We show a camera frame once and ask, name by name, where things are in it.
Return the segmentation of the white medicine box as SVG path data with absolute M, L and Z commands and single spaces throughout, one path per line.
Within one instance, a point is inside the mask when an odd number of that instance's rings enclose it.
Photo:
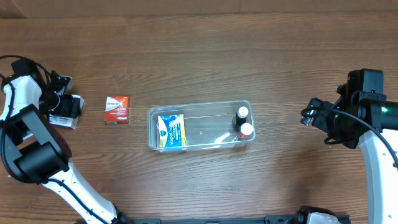
M 85 100 L 80 95 L 64 95 L 55 112 L 49 116 L 50 124 L 76 129 Z

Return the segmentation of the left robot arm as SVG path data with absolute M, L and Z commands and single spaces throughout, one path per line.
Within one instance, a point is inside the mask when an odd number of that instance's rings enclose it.
M 14 55 L 13 74 L 3 77 L 1 161 L 7 173 L 25 184 L 43 185 L 64 199 L 86 223 L 130 223 L 80 174 L 72 150 L 50 118 L 79 118 L 83 100 L 69 94 L 73 78 Z

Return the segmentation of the blue Vicks VapoDrops box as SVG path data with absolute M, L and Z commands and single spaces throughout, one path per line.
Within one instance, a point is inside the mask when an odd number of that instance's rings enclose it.
M 157 118 L 159 147 L 180 147 L 187 144 L 183 114 L 162 115 Z

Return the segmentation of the dark bottle white cap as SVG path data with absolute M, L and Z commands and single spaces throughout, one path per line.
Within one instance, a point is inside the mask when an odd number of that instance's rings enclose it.
M 249 114 L 249 110 L 245 106 L 240 107 L 236 111 L 236 114 L 232 120 L 232 126 L 236 132 L 240 131 L 241 126 L 246 122 L 248 114 Z

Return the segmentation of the red medicine box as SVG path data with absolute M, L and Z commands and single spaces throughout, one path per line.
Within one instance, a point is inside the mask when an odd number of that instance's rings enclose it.
M 107 96 L 104 122 L 106 124 L 128 124 L 129 97 Z

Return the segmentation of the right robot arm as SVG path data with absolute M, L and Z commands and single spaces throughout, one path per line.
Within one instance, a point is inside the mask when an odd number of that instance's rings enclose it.
M 397 103 L 384 94 L 381 70 L 348 73 L 335 103 L 312 98 L 300 122 L 327 134 L 326 145 L 360 148 L 364 158 L 369 223 L 397 223 Z

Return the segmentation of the orange bottle white cap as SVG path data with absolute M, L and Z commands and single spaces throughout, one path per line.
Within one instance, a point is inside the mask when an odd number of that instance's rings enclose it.
M 238 139 L 240 141 L 247 140 L 254 132 L 254 128 L 252 124 L 250 123 L 244 123 L 241 125 L 239 134 L 238 134 Z

